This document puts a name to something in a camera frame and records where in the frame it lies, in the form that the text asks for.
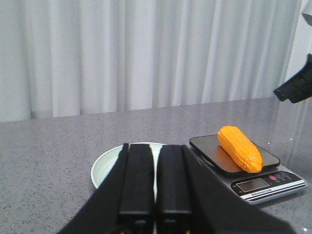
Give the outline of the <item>left gripper black right claw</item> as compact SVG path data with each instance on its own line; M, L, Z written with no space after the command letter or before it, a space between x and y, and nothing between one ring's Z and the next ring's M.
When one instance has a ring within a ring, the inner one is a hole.
M304 67L291 79L276 88L273 93L280 101L298 103L312 96L312 55L307 55Z

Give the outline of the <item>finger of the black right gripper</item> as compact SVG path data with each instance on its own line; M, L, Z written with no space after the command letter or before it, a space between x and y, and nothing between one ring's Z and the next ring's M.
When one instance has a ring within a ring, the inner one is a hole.
M187 146L165 145L157 164L159 234L293 234L285 221L247 204L202 166Z

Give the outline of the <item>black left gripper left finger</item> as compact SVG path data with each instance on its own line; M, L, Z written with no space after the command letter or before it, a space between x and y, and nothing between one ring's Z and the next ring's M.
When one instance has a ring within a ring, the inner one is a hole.
M61 234L151 234L154 159L148 144L124 144L117 161Z

